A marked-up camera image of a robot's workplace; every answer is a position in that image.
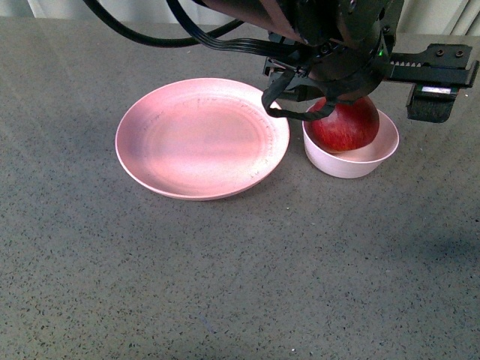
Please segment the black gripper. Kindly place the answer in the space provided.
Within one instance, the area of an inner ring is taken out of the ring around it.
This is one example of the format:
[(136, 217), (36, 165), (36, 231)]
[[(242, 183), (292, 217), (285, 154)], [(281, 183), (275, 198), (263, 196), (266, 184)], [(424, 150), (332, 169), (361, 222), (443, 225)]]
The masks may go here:
[(286, 58), (271, 58), (281, 72), (264, 92), (275, 100), (304, 86), (330, 101), (347, 102), (370, 94), (382, 81), (413, 83), (407, 118), (443, 123), (459, 89), (473, 86), (479, 61), (471, 47), (431, 44), (418, 53), (396, 53), (402, 1), (296, 1), (295, 31), (301, 42)]

